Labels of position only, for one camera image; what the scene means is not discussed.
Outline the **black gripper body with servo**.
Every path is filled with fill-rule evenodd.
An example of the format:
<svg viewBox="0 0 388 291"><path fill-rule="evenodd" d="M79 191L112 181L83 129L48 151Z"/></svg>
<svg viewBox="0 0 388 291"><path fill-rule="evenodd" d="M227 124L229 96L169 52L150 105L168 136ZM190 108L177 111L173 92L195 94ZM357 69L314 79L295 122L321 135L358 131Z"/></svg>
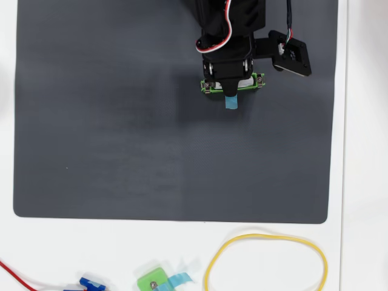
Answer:
<svg viewBox="0 0 388 291"><path fill-rule="evenodd" d="M244 79L252 73L254 36L232 37L220 49L202 54L204 82Z"/></svg>

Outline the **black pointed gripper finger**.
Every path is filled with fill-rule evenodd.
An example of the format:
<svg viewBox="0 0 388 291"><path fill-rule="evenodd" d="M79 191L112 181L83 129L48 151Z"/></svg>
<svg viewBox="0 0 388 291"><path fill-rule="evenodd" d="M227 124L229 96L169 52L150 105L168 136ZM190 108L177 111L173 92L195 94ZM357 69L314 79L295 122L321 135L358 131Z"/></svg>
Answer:
<svg viewBox="0 0 388 291"><path fill-rule="evenodd" d="M234 97L238 94L238 83L239 79L225 79L219 81L224 96L226 97Z"/></svg>

